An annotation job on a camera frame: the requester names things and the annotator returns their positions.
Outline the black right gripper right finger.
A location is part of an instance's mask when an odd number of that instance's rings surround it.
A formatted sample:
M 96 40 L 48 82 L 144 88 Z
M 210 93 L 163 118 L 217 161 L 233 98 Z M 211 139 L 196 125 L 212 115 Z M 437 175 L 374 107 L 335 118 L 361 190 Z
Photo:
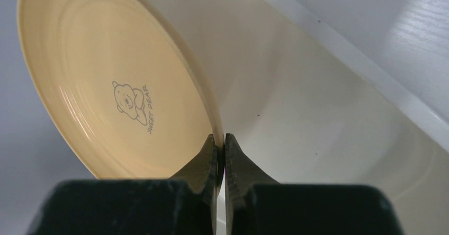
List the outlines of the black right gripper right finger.
M 227 234 L 403 234 L 377 188 L 281 184 L 227 133 L 224 146 Z

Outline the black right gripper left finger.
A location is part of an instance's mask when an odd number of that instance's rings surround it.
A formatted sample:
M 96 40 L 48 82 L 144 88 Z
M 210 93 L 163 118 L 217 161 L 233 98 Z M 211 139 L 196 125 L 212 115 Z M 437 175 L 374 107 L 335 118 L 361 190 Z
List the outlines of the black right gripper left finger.
M 215 234 L 219 148 L 209 135 L 168 179 L 73 179 L 46 196 L 27 234 Z

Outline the orange plate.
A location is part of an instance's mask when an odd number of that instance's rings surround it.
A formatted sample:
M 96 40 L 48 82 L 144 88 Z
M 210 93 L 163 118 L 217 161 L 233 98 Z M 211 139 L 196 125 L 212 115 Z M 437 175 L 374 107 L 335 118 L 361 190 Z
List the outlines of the orange plate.
M 97 178 L 167 178 L 224 144 L 202 66 L 144 0 L 17 0 L 17 29 L 55 126 Z

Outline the white square tub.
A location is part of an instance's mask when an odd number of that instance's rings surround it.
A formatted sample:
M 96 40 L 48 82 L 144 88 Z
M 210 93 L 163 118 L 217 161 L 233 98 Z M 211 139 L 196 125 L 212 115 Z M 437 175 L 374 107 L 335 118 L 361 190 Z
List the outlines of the white square tub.
M 448 234 L 448 124 L 324 23 L 266 0 L 145 0 L 199 58 L 223 127 L 279 182 L 368 184 Z

